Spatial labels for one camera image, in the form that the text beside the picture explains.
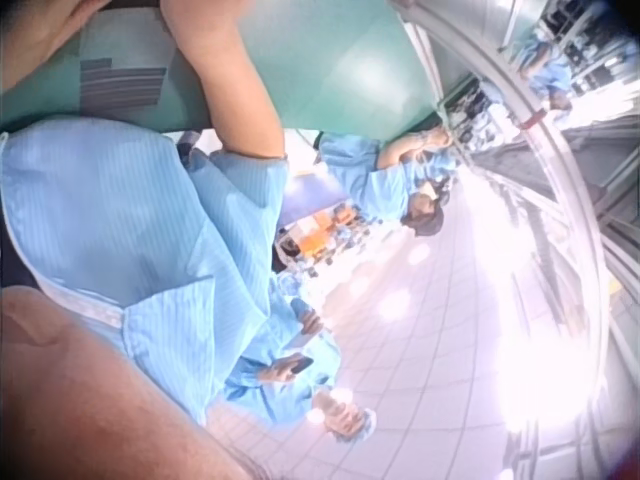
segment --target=dark hair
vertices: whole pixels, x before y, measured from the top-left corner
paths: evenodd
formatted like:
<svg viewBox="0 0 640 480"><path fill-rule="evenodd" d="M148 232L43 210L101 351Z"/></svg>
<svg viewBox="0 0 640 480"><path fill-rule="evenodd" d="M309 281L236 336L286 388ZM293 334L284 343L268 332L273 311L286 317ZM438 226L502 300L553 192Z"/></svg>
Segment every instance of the dark hair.
<svg viewBox="0 0 640 480"><path fill-rule="evenodd" d="M440 201L436 200L433 213L410 217L406 215L400 220L402 225L412 228L416 237L431 237L442 230L444 224L444 211Z"/></svg>
<svg viewBox="0 0 640 480"><path fill-rule="evenodd" d="M227 447L227 451L244 469L244 471L249 474L251 480L295 480L293 477L285 477L282 475L274 477L264 465L260 465L249 455L236 448Z"/></svg>

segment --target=hair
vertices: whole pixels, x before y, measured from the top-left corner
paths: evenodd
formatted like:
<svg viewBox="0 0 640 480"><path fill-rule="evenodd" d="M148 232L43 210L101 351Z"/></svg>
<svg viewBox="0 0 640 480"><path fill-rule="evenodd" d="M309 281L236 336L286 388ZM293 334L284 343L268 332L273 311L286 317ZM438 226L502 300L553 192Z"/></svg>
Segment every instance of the hair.
<svg viewBox="0 0 640 480"><path fill-rule="evenodd" d="M440 200L435 201L435 209L433 213L426 213L411 217L405 215L400 223L413 229L416 237L432 237L442 230L444 224L444 211L440 205Z"/></svg>
<svg viewBox="0 0 640 480"><path fill-rule="evenodd" d="M555 88L555 87L548 87L548 88L549 88L549 101L552 101L552 97L558 94L563 95L567 101L563 108L555 108L555 110L562 110L565 112L570 112L571 110L573 110L573 104L571 103L571 99L569 98L569 92L562 90L560 88Z"/></svg>

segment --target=blue striped shirt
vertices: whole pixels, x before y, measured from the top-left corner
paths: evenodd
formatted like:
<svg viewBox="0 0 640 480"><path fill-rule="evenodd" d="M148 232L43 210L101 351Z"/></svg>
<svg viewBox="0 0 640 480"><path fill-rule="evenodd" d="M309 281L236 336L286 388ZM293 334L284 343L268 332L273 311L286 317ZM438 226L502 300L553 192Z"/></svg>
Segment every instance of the blue striped shirt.
<svg viewBox="0 0 640 480"><path fill-rule="evenodd" d="M12 134L0 193L43 291L127 356L198 422L269 315L282 159L194 152L108 120Z"/></svg>

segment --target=person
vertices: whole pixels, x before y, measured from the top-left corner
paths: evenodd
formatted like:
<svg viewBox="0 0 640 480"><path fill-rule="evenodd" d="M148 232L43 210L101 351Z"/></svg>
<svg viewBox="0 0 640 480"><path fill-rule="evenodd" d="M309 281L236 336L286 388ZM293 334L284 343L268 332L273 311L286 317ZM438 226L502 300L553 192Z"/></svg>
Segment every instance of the person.
<svg viewBox="0 0 640 480"><path fill-rule="evenodd" d="M533 33L525 40L515 59L518 74L550 111L569 112L571 99L571 66L562 50ZM480 88L494 103L504 103L502 92L488 80Z"/></svg>
<svg viewBox="0 0 640 480"><path fill-rule="evenodd" d="M0 478L272 478L38 290L3 289L0 313Z"/></svg>
<svg viewBox="0 0 640 480"><path fill-rule="evenodd" d="M224 398L270 424L290 425L314 408L338 442L355 443L375 429L375 413L331 396L340 367L340 350L316 312L299 297L287 301L271 278L271 316L251 340L227 378ZM299 334L315 335L304 348L314 362L299 374L302 358L287 345Z"/></svg>
<svg viewBox="0 0 640 480"><path fill-rule="evenodd" d="M438 127L386 146L365 137L330 133L322 133L316 144L322 162L366 216L400 220L416 235L429 236L440 231L444 214L437 199L421 192L416 181L428 175L425 152L439 152L451 142Z"/></svg>
<svg viewBox="0 0 640 480"><path fill-rule="evenodd" d="M105 3L23 3L2 25L3 89ZM192 152L185 168L170 139L93 118L47 119L0 142L3 244L67 315L201 425L269 314L270 251L287 179L283 130L237 28L246 4L160 2L224 145L210 158ZM53 308L38 305L43 317ZM84 404L81 396L68 401Z"/></svg>

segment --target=tiled floor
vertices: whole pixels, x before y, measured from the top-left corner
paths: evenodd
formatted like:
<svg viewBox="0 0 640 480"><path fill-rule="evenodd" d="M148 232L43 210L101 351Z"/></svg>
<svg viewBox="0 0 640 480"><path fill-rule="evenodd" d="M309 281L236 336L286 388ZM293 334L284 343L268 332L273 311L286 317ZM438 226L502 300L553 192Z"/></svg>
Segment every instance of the tiled floor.
<svg viewBox="0 0 640 480"><path fill-rule="evenodd" d="M345 284L325 305L343 353L337 383L351 388L356 402L378 413L378 429L367 442L338 445L306 421L293 429L270 429L226 405L211 412L210 431L287 478L498 478L507 445L499 348L509 328L505 322L519 320L504 318L510 294L496 284L496 271L477 255L478 236L487 232L479 232L462 191L454 192L438 236L403 236L380 267L384 274L357 300ZM422 244L429 246L430 255L410 265L407 258ZM354 275L371 272L369 267ZM379 306L398 291L409 292L396 297L406 300L406 305L396 305L404 315L389 319ZM549 315L535 285L521 294L526 314ZM627 388L621 395L634 392ZM545 432L549 444L566 441L567 432L573 439L572 425ZM606 445L620 451L621 437L610 438ZM595 467L587 459L584 468L592 474ZM540 459L536 478L575 475L571 451Z"/></svg>

